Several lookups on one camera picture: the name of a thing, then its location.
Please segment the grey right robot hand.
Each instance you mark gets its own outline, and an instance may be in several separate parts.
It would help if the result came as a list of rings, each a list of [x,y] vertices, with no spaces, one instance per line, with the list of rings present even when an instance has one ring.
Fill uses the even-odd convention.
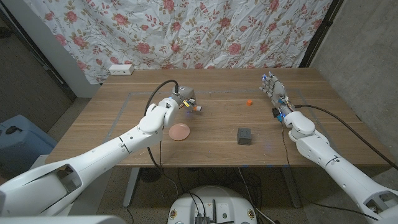
[[[272,73],[262,75],[262,85],[259,89],[271,99],[274,105],[272,114],[280,122],[291,112],[294,112],[294,106],[287,96],[282,82]]]

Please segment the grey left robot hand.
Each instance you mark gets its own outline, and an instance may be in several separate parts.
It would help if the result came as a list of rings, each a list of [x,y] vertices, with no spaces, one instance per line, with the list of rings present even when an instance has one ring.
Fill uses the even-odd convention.
[[[173,89],[170,97],[177,102],[179,107],[184,107],[189,111],[197,110],[195,91],[191,87],[179,86],[178,92],[176,93]]]

